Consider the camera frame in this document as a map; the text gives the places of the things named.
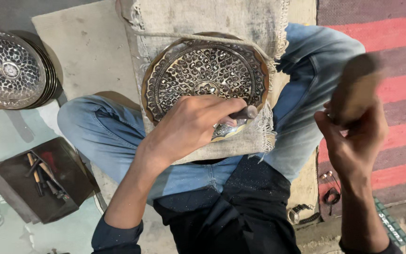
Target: shirt sleeve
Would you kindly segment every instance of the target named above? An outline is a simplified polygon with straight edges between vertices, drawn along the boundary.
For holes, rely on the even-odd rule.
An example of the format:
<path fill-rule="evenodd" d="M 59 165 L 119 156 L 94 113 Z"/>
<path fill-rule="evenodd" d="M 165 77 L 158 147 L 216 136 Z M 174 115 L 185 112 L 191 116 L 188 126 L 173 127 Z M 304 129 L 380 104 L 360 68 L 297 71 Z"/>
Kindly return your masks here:
<path fill-rule="evenodd" d="M 140 254 L 137 241 L 143 230 L 143 221 L 140 221 L 137 227 L 130 229 L 112 227 L 104 221 L 103 214 L 93 233 L 93 254 Z"/>
<path fill-rule="evenodd" d="M 339 247 L 341 247 L 341 250 L 344 251 L 346 254 L 369 254 L 357 250 L 349 250 L 344 248 L 344 246 L 342 245 L 342 240 L 339 241 Z M 389 239 L 388 247 L 384 251 L 374 254 L 402 254 L 402 251 L 399 249 L 399 247 L 397 247 L 395 244 L 392 243 L 391 239 Z"/>

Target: burlap cloth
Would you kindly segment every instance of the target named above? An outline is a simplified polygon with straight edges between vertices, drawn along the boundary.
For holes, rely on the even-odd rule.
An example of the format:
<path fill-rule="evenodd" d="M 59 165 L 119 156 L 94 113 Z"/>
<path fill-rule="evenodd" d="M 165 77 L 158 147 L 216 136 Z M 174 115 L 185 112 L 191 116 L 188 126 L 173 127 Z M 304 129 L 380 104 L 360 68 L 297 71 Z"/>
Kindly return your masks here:
<path fill-rule="evenodd" d="M 176 38 L 138 36 L 135 32 L 229 33 L 258 44 L 275 59 L 281 57 L 287 46 L 284 29 L 289 0 L 120 0 L 119 3 L 119 12 L 130 23 L 125 25 L 125 29 L 139 96 L 150 62 Z M 148 134 L 154 126 L 142 105 L 141 108 Z M 272 128 L 272 112 L 267 103 L 244 130 L 225 140 L 210 143 L 175 164 L 268 152 L 275 144 Z"/>

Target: tool box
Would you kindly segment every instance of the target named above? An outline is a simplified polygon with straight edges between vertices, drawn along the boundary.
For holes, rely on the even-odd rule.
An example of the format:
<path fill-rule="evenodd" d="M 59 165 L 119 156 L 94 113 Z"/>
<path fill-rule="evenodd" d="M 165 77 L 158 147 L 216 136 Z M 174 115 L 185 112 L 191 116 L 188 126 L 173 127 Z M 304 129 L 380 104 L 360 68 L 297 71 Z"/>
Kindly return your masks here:
<path fill-rule="evenodd" d="M 62 196 L 48 187 L 43 189 L 43 196 L 39 195 L 34 175 L 25 176 L 31 169 L 28 153 L 49 168 L 53 176 L 49 180 Z M 79 155 L 64 138 L 58 137 L 0 162 L 0 194 L 26 223 L 45 224 L 79 209 L 94 189 L 87 175 L 90 172 Z"/>

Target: black shirt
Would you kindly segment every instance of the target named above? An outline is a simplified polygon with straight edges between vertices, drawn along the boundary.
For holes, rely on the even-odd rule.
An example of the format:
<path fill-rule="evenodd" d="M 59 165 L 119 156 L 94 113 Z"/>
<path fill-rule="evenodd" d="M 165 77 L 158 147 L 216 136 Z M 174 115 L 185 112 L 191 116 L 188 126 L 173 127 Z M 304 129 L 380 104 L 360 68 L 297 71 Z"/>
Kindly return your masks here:
<path fill-rule="evenodd" d="M 290 182 L 267 163 L 258 162 L 244 156 L 222 193 L 207 187 L 154 200 L 163 224 L 170 225 L 178 253 L 301 253 L 286 219 Z M 93 253 L 141 253 L 137 241 L 142 222 L 123 230 L 106 224 L 103 217 L 93 235 Z M 381 252 L 396 253 L 401 252 L 391 241 Z"/>

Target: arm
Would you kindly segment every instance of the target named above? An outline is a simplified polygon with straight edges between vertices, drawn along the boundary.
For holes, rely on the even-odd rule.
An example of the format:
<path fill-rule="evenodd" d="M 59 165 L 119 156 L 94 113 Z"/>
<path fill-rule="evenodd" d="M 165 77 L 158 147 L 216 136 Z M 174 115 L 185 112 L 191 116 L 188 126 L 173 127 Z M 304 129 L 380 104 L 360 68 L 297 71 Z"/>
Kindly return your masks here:
<path fill-rule="evenodd" d="M 139 144 L 134 160 L 110 201 L 104 220 L 115 228 L 137 227 L 156 177 L 179 160 L 211 141 L 216 123 L 235 121 L 229 114 L 247 106 L 242 99 L 215 95 L 183 96 Z"/>
<path fill-rule="evenodd" d="M 328 107 L 326 111 L 330 110 L 329 103 L 324 106 Z M 341 245 L 365 253 L 384 251 L 390 240 L 375 210 L 370 181 L 388 130 L 383 105 L 377 99 L 345 137 L 324 112 L 316 112 L 314 118 L 327 141 L 330 162 L 341 181 Z"/>

